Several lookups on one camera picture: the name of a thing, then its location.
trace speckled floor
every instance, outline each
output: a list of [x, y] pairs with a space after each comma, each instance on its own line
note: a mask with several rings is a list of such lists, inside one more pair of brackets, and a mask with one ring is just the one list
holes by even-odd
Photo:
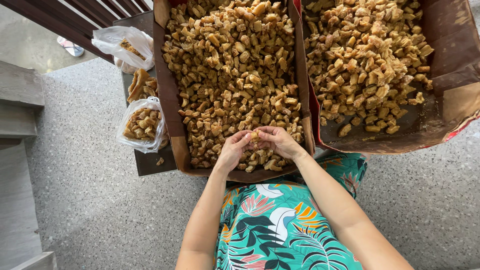
[[[137, 176], [133, 150], [115, 142], [126, 106], [106, 61], [45, 74], [43, 87], [39, 136], [25, 143], [43, 251], [65, 270], [173, 269], [206, 179]], [[358, 203], [415, 269], [480, 267], [479, 153], [476, 121], [445, 144], [369, 162]]]

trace dark table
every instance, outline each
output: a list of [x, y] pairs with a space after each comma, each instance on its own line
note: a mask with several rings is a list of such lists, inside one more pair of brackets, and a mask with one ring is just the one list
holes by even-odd
[[[147, 35], [153, 37], [153, 11], [144, 12], [132, 17], [114, 21], [113, 25], [127, 27], [133, 26], [140, 29], [141, 31], [144, 31]], [[150, 76], [156, 77], [155, 66], [150, 69], [148, 73], [150, 74]], [[122, 79], [123, 90], [125, 91], [125, 102], [128, 106], [128, 87], [132, 84], [133, 75], [122, 72]], [[170, 143], [168, 143], [168, 145], [164, 148], [160, 149], [158, 153], [144, 154], [138, 150], [135, 150], [134, 152], [135, 160], [137, 162], [138, 176], [177, 170], [177, 165], [175, 163], [175, 158], [173, 157], [172, 146]], [[162, 157], [165, 162], [162, 165], [157, 166], [156, 163], [158, 162], [160, 157]]]

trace floral dress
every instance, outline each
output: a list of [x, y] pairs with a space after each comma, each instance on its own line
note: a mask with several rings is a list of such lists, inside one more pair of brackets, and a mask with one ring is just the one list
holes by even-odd
[[[317, 160], [353, 197], [367, 169], [361, 154]], [[227, 189], [214, 258], [217, 270], [361, 270], [336, 238], [299, 173]]]

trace plastic bag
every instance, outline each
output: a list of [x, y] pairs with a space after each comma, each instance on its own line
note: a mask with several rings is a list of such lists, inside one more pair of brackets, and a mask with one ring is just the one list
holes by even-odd
[[[139, 68], [149, 70], [154, 66], [153, 38], [135, 27], [112, 26], [93, 31], [92, 44], [103, 53], [114, 56], [115, 65], [123, 72], [133, 74]], [[120, 46], [126, 39], [145, 60]]]
[[[123, 135], [123, 131], [127, 126], [128, 120], [131, 118], [131, 116], [133, 115], [133, 113], [135, 113], [136, 110], [142, 108], [159, 110], [162, 115], [162, 119], [160, 119], [160, 122], [158, 123], [158, 126], [156, 128], [155, 140], [153, 141], [129, 139]], [[156, 97], [148, 97], [147, 99], [139, 99], [130, 103], [122, 117], [120, 125], [118, 126], [117, 142], [131, 146], [142, 153], [157, 153], [158, 149], [161, 148], [160, 145], [162, 145], [162, 147], [166, 145], [165, 140], [167, 140], [168, 142], [168, 134], [167, 129], [165, 128], [165, 120], [163, 117], [162, 107], [160, 106], [160, 100]]]

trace brown cardboard box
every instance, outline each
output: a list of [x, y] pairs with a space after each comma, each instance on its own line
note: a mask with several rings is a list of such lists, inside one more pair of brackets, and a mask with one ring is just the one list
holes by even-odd
[[[190, 164], [191, 157], [186, 141], [187, 129], [182, 123], [182, 117], [178, 114], [181, 109], [181, 98], [175, 82], [175, 75], [168, 69], [164, 62], [161, 51], [161, 45], [164, 44], [165, 25], [169, 20], [169, 9], [186, 1], [167, 2], [167, 0], [155, 0], [155, 21], [153, 25], [154, 54], [156, 75], [159, 83], [159, 98], [162, 105], [165, 121], [167, 124], [170, 141], [172, 143], [173, 155], [178, 169], [186, 174], [194, 176], [209, 176], [212, 169], [194, 169]], [[304, 130], [304, 147], [310, 155], [314, 154], [315, 145], [312, 134], [312, 122], [309, 111], [309, 90], [308, 77], [305, 64], [305, 50], [303, 48], [303, 32], [300, 22], [300, 16], [297, 9], [293, 6], [293, 0], [288, 0], [288, 15], [295, 25], [295, 65], [297, 85], [299, 86], [300, 102], [302, 103], [301, 113], [303, 116], [302, 126]], [[245, 183], [255, 183], [266, 179], [278, 177], [297, 169], [295, 165], [284, 167], [282, 172], [266, 171], [263, 168], [257, 168], [251, 173], [234, 169], [229, 175], [229, 180]]]
[[[316, 0], [302, 0], [307, 5]], [[397, 121], [400, 130], [393, 135], [370, 133], [362, 125], [352, 127], [346, 137], [337, 132], [342, 124], [313, 130], [324, 146], [343, 152], [400, 154], [447, 141], [472, 119], [480, 117], [480, 42], [468, 0], [419, 0], [423, 9], [420, 26], [428, 44], [434, 91], [422, 105], [402, 106], [409, 111]], [[304, 27], [304, 36], [310, 30]], [[312, 114], [318, 114], [312, 105]]]

